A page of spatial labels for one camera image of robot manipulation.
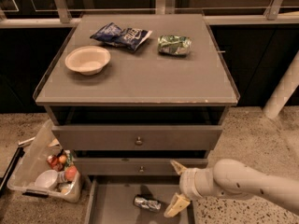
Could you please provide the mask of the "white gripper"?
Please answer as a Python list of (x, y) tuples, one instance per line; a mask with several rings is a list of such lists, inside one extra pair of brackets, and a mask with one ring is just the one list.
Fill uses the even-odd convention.
[(171, 160), (175, 172), (180, 175), (179, 188), (182, 194), (175, 193), (164, 211), (165, 217), (174, 217), (188, 207), (191, 200), (216, 196), (217, 188), (211, 168), (186, 168), (178, 161)]

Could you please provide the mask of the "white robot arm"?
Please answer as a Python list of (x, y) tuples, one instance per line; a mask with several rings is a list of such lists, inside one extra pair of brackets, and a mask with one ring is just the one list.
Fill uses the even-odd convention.
[(176, 193), (164, 215), (174, 217), (191, 202), (214, 197), (246, 199), (257, 196), (294, 214), (299, 212), (299, 181), (260, 172), (243, 162), (221, 159), (213, 167), (187, 168), (171, 160), (179, 175), (180, 193)]

